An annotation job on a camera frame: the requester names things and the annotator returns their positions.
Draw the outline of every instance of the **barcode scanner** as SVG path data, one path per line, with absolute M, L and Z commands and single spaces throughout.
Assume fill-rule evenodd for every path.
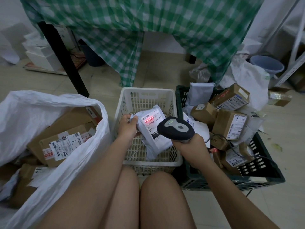
M 177 117 L 167 117 L 157 126 L 157 131 L 162 136 L 182 143 L 187 143 L 193 138 L 195 131 L 185 120 Z

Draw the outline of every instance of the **tiled floor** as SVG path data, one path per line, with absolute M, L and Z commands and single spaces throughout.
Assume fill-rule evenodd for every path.
M 28 60 L 16 66 L 0 67 L 0 101 L 10 91 L 35 90 L 54 95 L 76 93 L 67 76 L 25 71 Z M 135 87 L 172 88 L 188 85 L 191 65 L 182 59 L 168 56 L 141 57 Z M 90 67 L 80 70 L 90 98 L 101 101 L 109 120 L 114 119 L 121 88 L 120 77 L 111 67 Z M 305 224 L 305 95 L 294 91 L 293 100 L 286 107 L 267 105 L 268 118 L 261 137 L 272 158 L 278 164 L 286 182 L 256 189 L 249 198 L 280 228 L 304 228 Z M 282 147 L 273 148 L 272 143 Z M 230 228 L 211 192 L 184 191 L 195 222 L 201 228 Z

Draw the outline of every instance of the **dark green plastic crate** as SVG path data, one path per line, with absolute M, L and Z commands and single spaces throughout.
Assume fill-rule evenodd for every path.
M 176 88 L 177 113 L 181 119 L 183 119 L 182 107 L 185 105 L 188 91 L 189 87 L 177 86 Z M 221 90 L 214 90 L 211 98 L 221 92 Z M 255 155 L 271 158 L 258 133 L 255 134 L 249 146 L 252 147 Z M 285 182 L 281 171 L 275 168 L 274 165 L 272 166 L 268 159 L 257 158 L 250 163 L 238 167 L 238 170 L 242 176 L 228 175 L 228 177 L 242 191 Z M 197 169 L 191 167 L 184 158 L 183 164 L 177 167 L 172 175 L 183 189 L 210 189 L 205 178 L 198 173 Z

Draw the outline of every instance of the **bare leg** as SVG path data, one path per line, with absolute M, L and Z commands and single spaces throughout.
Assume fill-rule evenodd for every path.
M 177 181 L 168 173 L 148 177 L 141 188 L 141 228 L 196 228 Z
M 115 192 L 99 228 L 139 227 L 139 181 L 135 171 L 123 166 Z

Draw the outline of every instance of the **person's right hand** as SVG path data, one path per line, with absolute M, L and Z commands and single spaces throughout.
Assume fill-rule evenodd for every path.
M 199 168 L 206 162 L 211 162 L 204 139 L 197 133 L 187 143 L 173 141 L 173 145 L 181 152 L 181 155 L 194 167 Z

